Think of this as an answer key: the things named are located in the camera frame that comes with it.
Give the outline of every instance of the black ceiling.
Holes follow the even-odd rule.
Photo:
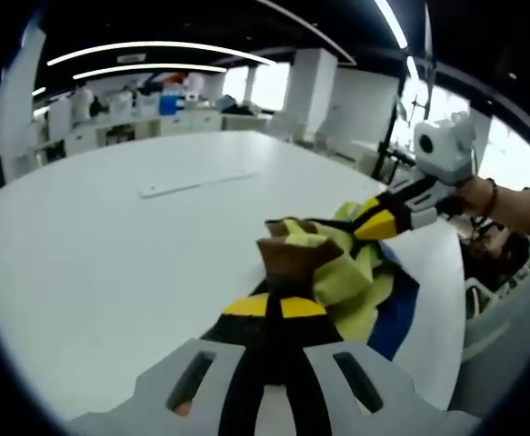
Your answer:
[[[374,0],[310,2],[277,0],[277,5],[299,15],[343,48],[380,46],[396,48],[387,23]],[[72,86],[72,75],[117,65],[118,55],[146,53],[146,63],[212,64],[222,54],[187,49],[124,49],[90,54],[46,66],[45,62],[76,50],[96,45],[129,41],[185,41],[218,45],[244,52],[274,47],[323,46],[347,59],[311,30],[256,0],[198,0],[193,3],[140,2],[121,8],[117,2],[74,0],[51,2],[42,27],[47,37],[36,86],[49,91]],[[390,0],[400,15],[408,41],[418,54],[424,46],[422,0]],[[286,54],[268,55],[285,60]]]
[[[427,3],[435,57],[492,86],[530,115],[530,0]]]
[[[376,61],[368,47],[397,50],[374,0],[275,0],[328,35],[351,54],[361,69],[395,74],[400,60]],[[388,0],[405,32],[409,52],[424,56],[424,0]],[[530,114],[530,0],[427,0],[434,58],[490,85]],[[128,41],[185,41],[246,52],[274,47],[323,46],[337,52],[311,30],[256,0],[194,2],[52,1],[43,12],[47,33],[36,86],[49,94],[74,85],[73,74],[117,65],[118,55],[146,53],[145,62],[213,64],[226,56],[188,49],[125,49],[90,54],[58,65],[45,62],[96,45]],[[271,54],[274,60],[292,54]],[[445,82],[452,86],[452,81]],[[464,94],[468,88],[460,88]]]

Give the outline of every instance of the blue container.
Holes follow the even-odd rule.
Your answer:
[[[177,95],[162,95],[159,100],[160,115],[173,115],[177,112]]]

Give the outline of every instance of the brown fabric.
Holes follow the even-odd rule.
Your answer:
[[[289,234],[289,230],[282,221],[267,221],[265,225],[268,232],[271,233],[271,236],[275,238],[287,236]]]
[[[311,281],[317,268],[344,253],[331,239],[317,247],[287,244],[284,237],[259,239],[256,243],[265,263],[266,275],[283,275],[298,282]]]
[[[317,227],[315,227],[314,223],[305,220],[299,220],[293,217],[286,217],[281,220],[271,220],[265,222],[266,228],[271,233],[271,236],[286,236],[289,234],[289,231],[286,228],[285,223],[283,223],[283,220],[295,221],[305,233],[317,233]]]

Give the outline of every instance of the curved ceiling light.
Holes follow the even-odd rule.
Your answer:
[[[129,71],[129,70],[201,70],[201,71],[213,71],[216,73],[225,73],[226,68],[220,66],[210,65],[193,65],[193,64],[138,64],[138,65],[122,65],[112,66],[111,68],[103,68],[102,70],[89,71],[87,73],[75,74],[73,78],[75,80],[83,79],[85,77],[91,77],[92,75],[116,73],[118,71]]]
[[[44,86],[43,86],[42,88],[35,89],[35,90],[32,92],[32,96],[33,96],[33,97],[36,97],[37,95],[42,94],[44,91],[46,91],[46,88],[45,88]]]
[[[408,73],[410,73],[410,77],[412,77],[412,80],[420,80],[420,76],[418,75],[418,69],[416,68],[416,62],[414,61],[414,58],[412,56],[408,56],[406,58],[406,66],[408,67]]]
[[[52,66],[55,64],[60,64],[63,61],[73,59],[74,57],[90,55],[91,53],[104,52],[106,50],[115,50],[118,48],[134,48],[134,47],[174,47],[174,48],[194,48],[196,50],[207,50],[209,52],[218,52],[224,53],[226,55],[233,55],[238,57],[243,57],[245,59],[250,59],[252,61],[260,62],[261,64],[274,65],[275,61],[266,59],[255,54],[239,52],[238,50],[232,50],[230,48],[218,47],[216,45],[206,45],[206,44],[196,44],[196,43],[179,43],[176,41],[140,41],[133,43],[118,43],[118,44],[107,44],[99,45],[97,47],[86,48],[84,50],[79,50],[78,52],[72,52],[65,54],[64,56],[56,57],[51,59],[46,64]]]
[[[36,118],[37,116],[46,114],[48,111],[50,111],[50,106],[44,106],[40,109],[36,109],[34,112],[32,112],[32,115],[34,118]]]
[[[270,0],[256,0],[258,3],[261,3],[263,5],[266,5],[272,9],[275,9],[276,11],[280,12],[281,14],[288,16],[292,20],[296,21],[300,25],[306,27],[311,32],[319,36],[321,39],[323,39],[326,43],[331,45],[335,50],[337,50],[339,53],[341,53],[350,63],[351,65],[356,65],[355,59],[346,51],[344,50],[340,45],[338,45],[333,39],[331,39],[329,36],[321,32],[317,27],[314,25],[307,23],[303,18],[301,18],[298,15],[293,14],[291,11],[287,11],[282,6],[277,5],[276,3],[271,2]]]
[[[374,2],[380,9],[380,12],[388,23],[388,26],[390,26],[390,30],[392,31],[392,34],[394,34],[394,38],[397,41],[398,46],[402,49],[407,48],[408,41],[406,41],[406,36],[404,35],[402,27],[400,26],[400,23],[398,23],[390,4],[386,0],[374,0]]]

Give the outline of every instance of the white oval table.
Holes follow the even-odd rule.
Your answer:
[[[0,338],[55,417],[107,411],[132,395],[138,374],[260,282],[255,241],[267,235],[266,219],[327,217],[383,189],[251,132],[137,141],[50,164],[0,190]],[[390,246],[421,283],[395,362],[418,394],[445,409],[465,331],[456,232],[441,221]]]

